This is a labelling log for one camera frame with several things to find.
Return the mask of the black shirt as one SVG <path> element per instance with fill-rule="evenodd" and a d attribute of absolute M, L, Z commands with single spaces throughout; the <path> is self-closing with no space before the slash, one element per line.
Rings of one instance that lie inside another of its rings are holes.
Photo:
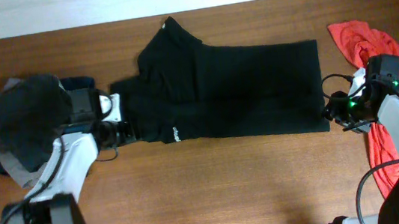
<path fill-rule="evenodd" d="M 168 17 L 137 63 L 110 90 L 138 140 L 329 131 L 314 40 L 208 46 Z"/>

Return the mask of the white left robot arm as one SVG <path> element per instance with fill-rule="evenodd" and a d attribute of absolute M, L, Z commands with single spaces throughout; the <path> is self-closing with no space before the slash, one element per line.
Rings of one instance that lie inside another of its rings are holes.
<path fill-rule="evenodd" d="M 41 177 L 23 200 L 8 204 L 0 224 L 86 224 L 78 200 L 102 150 L 136 140 L 128 121 L 95 121 L 58 137 Z"/>

